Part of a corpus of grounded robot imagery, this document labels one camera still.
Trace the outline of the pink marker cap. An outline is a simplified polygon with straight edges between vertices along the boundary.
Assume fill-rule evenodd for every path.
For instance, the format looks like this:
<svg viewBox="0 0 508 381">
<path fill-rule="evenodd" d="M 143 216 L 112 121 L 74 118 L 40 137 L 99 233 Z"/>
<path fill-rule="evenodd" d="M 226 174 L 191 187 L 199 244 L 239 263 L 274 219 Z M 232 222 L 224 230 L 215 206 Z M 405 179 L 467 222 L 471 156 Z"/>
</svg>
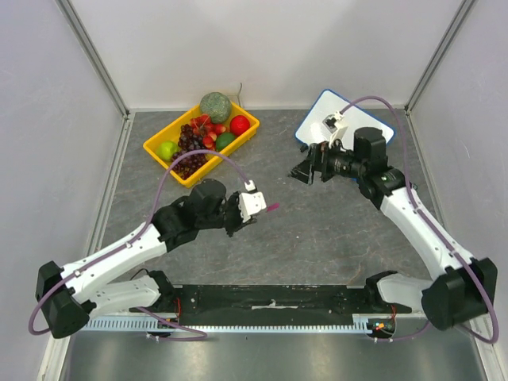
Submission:
<svg viewBox="0 0 508 381">
<path fill-rule="evenodd" d="M 271 212 L 271 211 L 276 210 L 276 209 L 278 209 L 278 208 L 279 208 L 279 204 L 278 204 L 278 203 L 274 203 L 274 204 L 272 204 L 272 205 L 268 206 L 268 207 L 267 207 L 267 209 L 266 209 L 266 211 L 267 211 L 267 212 Z"/>
</svg>

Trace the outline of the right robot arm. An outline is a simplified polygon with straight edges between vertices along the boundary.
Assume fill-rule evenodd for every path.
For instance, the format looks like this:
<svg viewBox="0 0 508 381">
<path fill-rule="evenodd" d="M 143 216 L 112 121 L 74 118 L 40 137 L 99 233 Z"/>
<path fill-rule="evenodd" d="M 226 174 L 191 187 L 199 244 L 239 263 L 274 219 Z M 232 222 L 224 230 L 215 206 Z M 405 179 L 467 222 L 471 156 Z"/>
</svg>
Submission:
<svg viewBox="0 0 508 381">
<path fill-rule="evenodd" d="M 429 281 L 394 271 L 372 276 L 373 287 L 363 294 L 370 311 L 407 306 L 423 312 L 441 331 L 494 312 L 496 266 L 488 258 L 477 260 L 429 213 L 405 175 L 388 163 L 380 129 L 357 129 L 351 149 L 333 137 L 301 150 L 306 157 L 291 177 L 305 184 L 312 184 L 316 174 L 323 182 L 335 176 L 355 179 L 360 193 L 399 228 L 427 267 Z"/>
</svg>

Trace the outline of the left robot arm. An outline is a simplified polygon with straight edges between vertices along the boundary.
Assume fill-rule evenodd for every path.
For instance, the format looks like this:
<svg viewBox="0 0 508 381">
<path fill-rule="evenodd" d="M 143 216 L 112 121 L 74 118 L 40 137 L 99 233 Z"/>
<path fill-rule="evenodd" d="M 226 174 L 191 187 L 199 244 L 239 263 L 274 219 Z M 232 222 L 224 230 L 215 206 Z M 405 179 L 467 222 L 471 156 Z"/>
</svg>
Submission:
<svg viewBox="0 0 508 381">
<path fill-rule="evenodd" d="M 64 266 L 54 261 L 42 265 L 37 273 L 35 311 L 43 314 L 47 332 L 60 339 L 78 332 L 99 314 L 149 306 L 157 312 L 171 309 L 174 293 L 163 272 L 151 272 L 138 282 L 114 280 L 193 241 L 202 230 L 224 229 L 232 236 L 252 224 L 267 204 L 252 180 L 244 186 L 243 192 L 227 195 L 221 182 L 207 179 L 95 254 Z"/>
</svg>

